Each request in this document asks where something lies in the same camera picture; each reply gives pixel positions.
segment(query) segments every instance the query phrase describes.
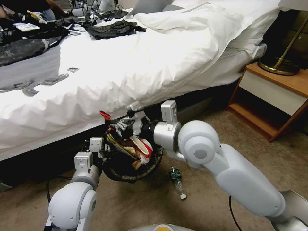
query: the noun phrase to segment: green bottle label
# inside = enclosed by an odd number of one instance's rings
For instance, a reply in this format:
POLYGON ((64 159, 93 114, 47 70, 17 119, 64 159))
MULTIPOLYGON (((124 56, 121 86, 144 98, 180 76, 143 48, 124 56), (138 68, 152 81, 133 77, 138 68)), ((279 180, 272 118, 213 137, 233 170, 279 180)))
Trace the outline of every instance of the green bottle label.
POLYGON ((180 171, 178 169, 171 170, 169 172, 169 176, 170 176, 172 182, 175 182, 175 181, 182 179, 180 171))

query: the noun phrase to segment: beige carpet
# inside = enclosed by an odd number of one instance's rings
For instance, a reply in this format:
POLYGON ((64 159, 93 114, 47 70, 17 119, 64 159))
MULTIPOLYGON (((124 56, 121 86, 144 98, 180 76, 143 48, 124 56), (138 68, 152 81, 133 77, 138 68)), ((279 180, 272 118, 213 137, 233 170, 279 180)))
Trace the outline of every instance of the beige carpet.
MULTIPOLYGON (((221 143, 235 147, 278 190, 292 189, 308 198, 307 136, 289 132, 268 143, 227 111, 205 112, 196 119, 210 123, 221 143)), ((51 193, 65 183, 53 181, 51 193)), ((157 171, 135 184, 114 182, 102 175, 97 192, 90 231, 125 231, 153 223, 173 223, 199 231, 237 230, 229 212, 228 195, 216 185, 211 173, 192 169, 168 156, 163 157, 157 171), (180 200, 169 180, 168 170, 172 165, 183 176, 185 201, 180 200)), ((250 214, 235 201, 233 210, 243 231, 273 230, 267 219, 250 214)), ((46 218, 44 182, 25 182, 0 193, 0 230, 43 230, 46 218)))

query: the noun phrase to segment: nightstand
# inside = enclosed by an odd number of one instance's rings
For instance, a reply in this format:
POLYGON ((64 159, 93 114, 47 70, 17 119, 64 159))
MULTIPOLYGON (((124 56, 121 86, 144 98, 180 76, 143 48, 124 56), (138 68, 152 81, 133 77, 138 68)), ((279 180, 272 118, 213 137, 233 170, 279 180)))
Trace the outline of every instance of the nightstand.
POLYGON ((282 76, 247 65, 227 110, 243 119, 269 142, 308 108, 308 70, 282 76))

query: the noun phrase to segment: lamp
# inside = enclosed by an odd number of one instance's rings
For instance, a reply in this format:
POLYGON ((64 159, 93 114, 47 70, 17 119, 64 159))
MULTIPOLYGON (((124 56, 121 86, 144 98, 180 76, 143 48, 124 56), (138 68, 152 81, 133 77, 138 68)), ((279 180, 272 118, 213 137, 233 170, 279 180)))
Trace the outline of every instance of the lamp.
MULTIPOLYGON (((308 11, 308 0, 281 0, 278 5, 282 8, 308 11)), ((308 16, 305 18, 280 58, 264 56, 258 61, 259 67, 279 75, 296 75, 300 70, 299 66, 294 64, 292 61, 285 59, 285 56, 293 46, 294 42, 297 40, 299 34, 302 32, 307 22, 308 16)))

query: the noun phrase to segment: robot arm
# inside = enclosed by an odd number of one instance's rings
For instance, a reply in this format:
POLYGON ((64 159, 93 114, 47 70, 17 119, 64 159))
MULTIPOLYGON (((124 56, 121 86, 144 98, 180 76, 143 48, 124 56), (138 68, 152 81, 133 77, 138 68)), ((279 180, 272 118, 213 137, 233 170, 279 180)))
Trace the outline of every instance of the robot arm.
MULTIPOLYGON (((123 120, 109 120, 122 138, 137 135, 154 141, 166 149, 167 154, 185 161, 193 168, 205 167, 213 173, 218 185, 255 215, 266 216, 276 230, 290 227, 307 227, 308 201, 288 191, 283 195, 268 179, 238 151, 227 144, 220 144, 217 132, 203 121, 190 121, 183 127, 177 121, 175 101, 161 105, 163 121, 150 122, 139 103, 127 107, 129 117, 123 120)), ((96 204, 96 187, 101 170, 93 164, 93 154, 98 154, 101 165, 104 162, 103 139, 90 139, 89 152, 79 152, 75 160, 76 172, 71 182, 57 191, 48 208, 47 225, 53 223, 61 229, 87 230, 96 204)))
POLYGON ((276 217, 284 211, 282 194, 238 151, 220 144, 212 126, 190 121, 181 128, 174 101, 166 101, 161 109, 165 122, 156 125, 154 141, 170 157, 207 168, 223 190, 255 215, 276 217))

